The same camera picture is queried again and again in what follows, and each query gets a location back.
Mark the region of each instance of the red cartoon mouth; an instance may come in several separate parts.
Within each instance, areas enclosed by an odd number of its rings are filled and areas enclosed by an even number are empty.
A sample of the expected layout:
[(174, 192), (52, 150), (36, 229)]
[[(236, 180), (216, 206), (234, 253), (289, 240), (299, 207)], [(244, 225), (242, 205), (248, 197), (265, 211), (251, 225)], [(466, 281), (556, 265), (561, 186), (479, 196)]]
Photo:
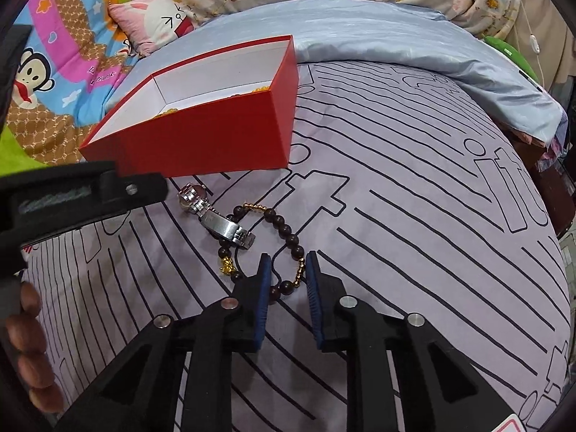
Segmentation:
[(20, 94), (20, 97), (22, 97), (22, 100), (32, 102), (30, 97), (28, 97), (28, 88), (26, 85), (22, 84), (20, 81), (14, 81), (14, 85), (16, 86), (16, 89), (18, 89), (18, 93)]
[(176, 30), (174, 31), (178, 37), (182, 37), (189, 32), (194, 30), (194, 26), (192, 25), (192, 21), (190, 18), (186, 17), (183, 18), (182, 22), (178, 25)]

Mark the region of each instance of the metal screw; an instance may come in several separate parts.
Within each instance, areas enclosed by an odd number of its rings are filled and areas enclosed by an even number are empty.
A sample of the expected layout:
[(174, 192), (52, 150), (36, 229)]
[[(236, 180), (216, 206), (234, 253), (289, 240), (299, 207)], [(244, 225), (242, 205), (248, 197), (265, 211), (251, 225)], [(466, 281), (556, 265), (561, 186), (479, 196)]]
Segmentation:
[(158, 315), (154, 319), (154, 326), (156, 328), (166, 328), (170, 323), (172, 323), (172, 319), (168, 315)]
[(223, 309), (233, 310), (238, 306), (238, 300), (234, 299), (233, 297), (226, 297), (225, 299), (222, 299), (220, 305)]
[(358, 305), (358, 301), (352, 296), (344, 296), (340, 298), (340, 305), (345, 309), (353, 309)]
[(425, 323), (426, 319), (419, 313), (411, 313), (408, 315), (408, 323), (413, 327), (421, 327)]
[(128, 193), (129, 195), (133, 195), (138, 193), (138, 187), (134, 184), (130, 184), (126, 187), (126, 193)]

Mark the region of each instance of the white star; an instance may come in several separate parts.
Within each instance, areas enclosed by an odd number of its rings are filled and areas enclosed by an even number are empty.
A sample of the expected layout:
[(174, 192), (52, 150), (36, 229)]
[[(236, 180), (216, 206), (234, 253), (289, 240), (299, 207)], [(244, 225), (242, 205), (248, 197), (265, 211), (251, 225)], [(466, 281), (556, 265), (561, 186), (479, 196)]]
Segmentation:
[(81, 89), (76, 89), (76, 91), (73, 91), (68, 97), (64, 97), (64, 99), (62, 99), (62, 108), (66, 107), (69, 103), (74, 102), (78, 98), (78, 94), (81, 92)]

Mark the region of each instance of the light blue blanket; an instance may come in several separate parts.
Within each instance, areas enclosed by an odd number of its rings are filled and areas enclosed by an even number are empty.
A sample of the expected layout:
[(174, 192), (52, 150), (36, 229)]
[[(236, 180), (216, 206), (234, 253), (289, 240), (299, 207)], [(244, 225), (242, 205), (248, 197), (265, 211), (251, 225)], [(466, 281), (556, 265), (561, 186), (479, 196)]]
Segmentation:
[(207, 51), (292, 34), (299, 63), (398, 63), (451, 77), (490, 116), (550, 144), (563, 109), (487, 44), (416, 6), (365, 0), (293, 0), (219, 17), (141, 60), (106, 104), (146, 76)]

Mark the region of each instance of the white cord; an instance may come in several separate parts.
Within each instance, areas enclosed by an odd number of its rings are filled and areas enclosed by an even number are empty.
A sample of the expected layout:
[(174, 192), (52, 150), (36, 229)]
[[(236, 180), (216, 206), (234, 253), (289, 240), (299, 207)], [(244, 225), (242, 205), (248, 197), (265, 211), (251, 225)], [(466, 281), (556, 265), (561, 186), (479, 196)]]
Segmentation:
[[(540, 79), (542, 81), (542, 86), (545, 88), (546, 85), (544, 83), (544, 72), (542, 70), (542, 65), (540, 64), (540, 56), (539, 56), (540, 46), (538, 45), (538, 40), (536, 39), (536, 36), (532, 32), (532, 27), (530, 26), (530, 20), (528, 19), (528, 13), (526, 12), (526, 8), (524, 7), (524, 2), (522, 0), (520, 0), (520, 7), (524, 12), (524, 19), (526, 19), (526, 24), (528, 24), (528, 30), (530, 31), (530, 41), (531, 41), (530, 45), (532, 47), (532, 51), (536, 55), (536, 62), (538, 63), (538, 68), (540, 69), (540, 77), (541, 77)], [(516, 22), (514, 23), (514, 34), (516, 35), (516, 40), (518, 41), (518, 51), (520, 51), (520, 38), (518, 37)]]

